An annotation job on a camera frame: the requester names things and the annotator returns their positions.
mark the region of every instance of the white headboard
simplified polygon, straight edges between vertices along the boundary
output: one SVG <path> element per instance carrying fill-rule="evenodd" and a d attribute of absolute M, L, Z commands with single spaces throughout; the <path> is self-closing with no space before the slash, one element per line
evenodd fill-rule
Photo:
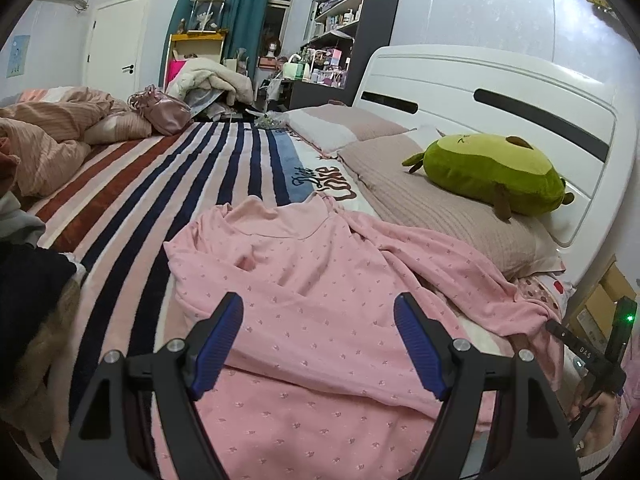
<path fill-rule="evenodd" d="M 576 283 L 618 212 L 638 127 L 625 96 L 523 54 L 451 45 L 387 46 L 371 57 L 355 107 L 444 134 L 519 136 L 545 152 L 575 201 L 541 218 Z"/>

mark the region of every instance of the cardboard box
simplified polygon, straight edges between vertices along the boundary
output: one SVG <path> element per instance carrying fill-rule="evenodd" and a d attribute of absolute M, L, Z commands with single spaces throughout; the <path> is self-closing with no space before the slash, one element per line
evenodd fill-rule
<path fill-rule="evenodd" d="M 580 307 L 576 309 L 576 311 L 572 314 L 572 316 L 569 319 L 565 320 L 564 325 L 567 326 L 569 330 L 571 330 L 571 332 L 573 332 L 576 337 L 584 341 L 588 341 L 589 338 L 587 337 L 586 332 L 580 325 L 580 322 L 578 322 L 578 316 L 583 310 L 586 310 L 586 309 L 584 307 Z"/>
<path fill-rule="evenodd" d="M 602 285 L 598 285 L 593 294 L 584 302 L 584 306 L 593 316 L 604 337 L 609 339 L 613 325 L 613 316 L 616 313 L 616 304 L 606 293 Z"/>
<path fill-rule="evenodd" d="M 584 308 L 578 314 L 577 321 L 587 336 L 587 339 L 585 339 L 585 341 L 590 341 L 596 349 L 604 354 L 607 348 L 607 338 L 604 337 L 602 330 L 600 330 L 600 327 L 593 319 L 593 316 L 591 315 L 591 312 L 589 312 L 588 308 Z"/>
<path fill-rule="evenodd" d="M 626 296 L 632 300 L 636 299 L 634 288 L 625 279 L 615 264 L 610 266 L 607 272 L 604 273 L 604 276 L 600 280 L 600 285 L 602 285 L 604 291 L 613 301 L 619 300 L 622 296 Z"/>

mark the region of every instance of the white door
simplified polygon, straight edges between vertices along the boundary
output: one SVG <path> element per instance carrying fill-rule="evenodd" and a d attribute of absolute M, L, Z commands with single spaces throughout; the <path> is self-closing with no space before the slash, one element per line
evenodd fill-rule
<path fill-rule="evenodd" d="M 84 83 L 126 100 L 138 90 L 138 56 L 149 0 L 119 0 L 98 7 L 90 31 Z"/>

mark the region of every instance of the hand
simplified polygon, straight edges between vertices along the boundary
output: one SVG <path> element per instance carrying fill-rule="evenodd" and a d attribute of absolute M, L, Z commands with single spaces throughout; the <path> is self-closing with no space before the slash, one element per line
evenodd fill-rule
<path fill-rule="evenodd" d="M 607 447 L 613 438 L 615 431 L 614 422 L 616 419 L 616 397 L 611 394 L 597 394 L 598 397 L 584 399 L 584 382 L 581 381 L 575 390 L 574 403 L 569 409 L 569 416 L 575 418 L 580 413 L 581 406 L 599 408 L 598 415 L 584 436 L 584 449 L 582 455 L 586 456 Z"/>

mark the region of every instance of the pink shirt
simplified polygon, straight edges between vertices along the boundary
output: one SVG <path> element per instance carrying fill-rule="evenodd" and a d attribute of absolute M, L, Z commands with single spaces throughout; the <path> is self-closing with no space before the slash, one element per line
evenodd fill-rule
<path fill-rule="evenodd" d="M 396 296 L 410 291 L 453 338 L 466 337 L 414 272 L 488 330 L 526 334 L 559 380 L 562 347 L 541 330 L 556 314 L 437 232 L 344 211 L 318 194 L 273 209 L 249 197 L 210 209 L 164 247 L 193 322 L 228 291 L 244 301 L 229 368 L 198 403 L 233 479 L 396 479 L 411 469 L 440 403 L 420 385 L 396 330 Z M 481 429 L 492 415 L 485 397 Z M 169 477 L 157 431 L 156 443 Z"/>

